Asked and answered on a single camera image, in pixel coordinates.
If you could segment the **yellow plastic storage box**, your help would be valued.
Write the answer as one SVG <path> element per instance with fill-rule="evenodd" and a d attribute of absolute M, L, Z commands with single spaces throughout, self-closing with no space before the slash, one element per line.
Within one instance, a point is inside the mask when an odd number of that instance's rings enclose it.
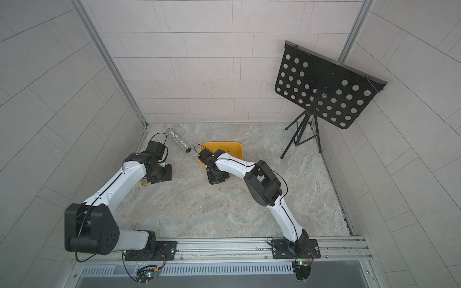
<path fill-rule="evenodd" d="M 223 150 L 235 158 L 243 159 L 243 147 L 238 142 L 206 142 L 200 150 L 202 151 L 205 148 L 208 148 L 212 152 Z"/>

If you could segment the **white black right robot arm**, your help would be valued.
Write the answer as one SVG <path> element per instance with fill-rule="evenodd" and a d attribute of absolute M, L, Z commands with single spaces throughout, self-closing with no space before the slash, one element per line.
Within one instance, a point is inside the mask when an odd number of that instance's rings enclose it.
<path fill-rule="evenodd" d="M 223 150 L 214 152 L 204 149 L 199 153 L 199 161 L 205 165 L 209 183 L 212 185 L 224 182 L 230 175 L 241 178 L 252 198 L 261 206 L 269 209 L 282 229 L 283 237 L 290 248 L 297 253 L 305 250 L 309 236 L 296 221 L 285 202 L 282 184 L 276 173 L 260 160 L 257 163 L 246 162 L 231 156 Z"/>

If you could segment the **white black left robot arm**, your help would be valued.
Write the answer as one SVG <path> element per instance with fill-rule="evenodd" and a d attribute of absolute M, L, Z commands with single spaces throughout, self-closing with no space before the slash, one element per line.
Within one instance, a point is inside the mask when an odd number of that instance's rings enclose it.
<path fill-rule="evenodd" d="M 64 247 L 68 252 L 107 255 L 126 252 L 130 260 L 148 260 L 158 255 L 154 232 L 122 230 L 114 212 L 140 181 L 150 184 L 172 180 L 172 166 L 149 153 L 132 153 L 121 169 L 94 195 L 81 204 L 71 204 L 64 214 Z"/>

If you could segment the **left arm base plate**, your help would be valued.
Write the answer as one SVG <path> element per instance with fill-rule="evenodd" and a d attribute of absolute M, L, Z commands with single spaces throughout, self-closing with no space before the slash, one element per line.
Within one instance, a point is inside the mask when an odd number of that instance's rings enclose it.
<path fill-rule="evenodd" d="M 160 241 L 156 242 L 152 248 L 150 244 L 143 250 L 127 250 L 124 253 L 125 261 L 170 261 L 174 260 L 177 241 Z"/>

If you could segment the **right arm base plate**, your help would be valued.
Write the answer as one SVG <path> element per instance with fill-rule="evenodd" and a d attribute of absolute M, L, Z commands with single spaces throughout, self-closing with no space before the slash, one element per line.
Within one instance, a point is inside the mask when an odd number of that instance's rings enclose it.
<path fill-rule="evenodd" d="M 274 259 L 320 259 L 318 241 L 310 239 L 305 244 L 294 244 L 284 238 L 272 238 L 267 242 L 271 246 L 271 252 Z"/>

